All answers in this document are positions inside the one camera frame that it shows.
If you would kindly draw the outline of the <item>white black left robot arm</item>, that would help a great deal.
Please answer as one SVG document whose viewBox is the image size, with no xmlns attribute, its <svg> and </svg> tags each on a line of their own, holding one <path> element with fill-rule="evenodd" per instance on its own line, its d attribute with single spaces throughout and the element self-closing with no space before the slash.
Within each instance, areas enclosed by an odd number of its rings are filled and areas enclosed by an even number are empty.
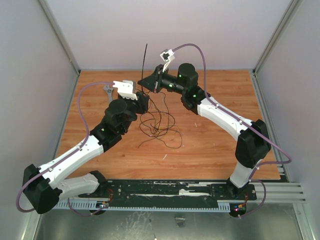
<svg viewBox="0 0 320 240">
<path fill-rule="evenodd" d="M 138 115 L 148 111 L 150 97 L 141 91 L 133 99 L 119 96 L 109 103 L 101 122 L 76 146 L 39 167 L 27 166 L 23 172 L 22 192 L 38 214 L 50 211 L 66 198 L 81 194 L 103 197 L 108 190 L 99 171 L 67 179 L 89 160 L 107 152 L 125 135 Z"/>
</svg>

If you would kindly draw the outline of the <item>black zip tie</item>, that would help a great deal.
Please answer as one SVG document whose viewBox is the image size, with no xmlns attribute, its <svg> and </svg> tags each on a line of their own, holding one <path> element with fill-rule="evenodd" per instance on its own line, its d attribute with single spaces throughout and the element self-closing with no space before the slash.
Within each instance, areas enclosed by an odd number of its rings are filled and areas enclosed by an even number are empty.
<svg viewBox="0 0 320 240">
<path fill-rule="evenodd" d="M 145 44 L 144 53 L 143 53 L 143 59 L 142 59 L 142 68 L 141 68 L 141 80 L 144 78 L 144 69 L 145 69 L 145 60 L 146 60 L 146 54 L 148 49 L 148 43 Z M 141 91 L 144 92 L 144 87 L 141 85 Z"/>
</svg>

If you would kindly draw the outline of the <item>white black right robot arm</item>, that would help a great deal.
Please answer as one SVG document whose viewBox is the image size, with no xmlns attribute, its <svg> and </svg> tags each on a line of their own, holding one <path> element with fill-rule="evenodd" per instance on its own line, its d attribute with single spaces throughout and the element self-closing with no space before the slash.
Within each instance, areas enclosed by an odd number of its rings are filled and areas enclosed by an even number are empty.
<svg viewBox="0 0 320 240">
<path fill-rule="evenodd" d="M 227 180 L 227 194 L 239 199 L 245 193 L 255 167 L 271 150 L 266 124 L 258 119 L 252 121 L 220 105 L 198 85 L 198 73 L 190 63 L 178 67 L 176 76 L 170 75 L 164 65 L 158 65 L 153 73 L 138 81 L 138 84 L 153 92 L 162 89 L 181 95 L 183 106 L 204 117 L 229 133 L 236 140 L 236 167 Z"/>
</svg>

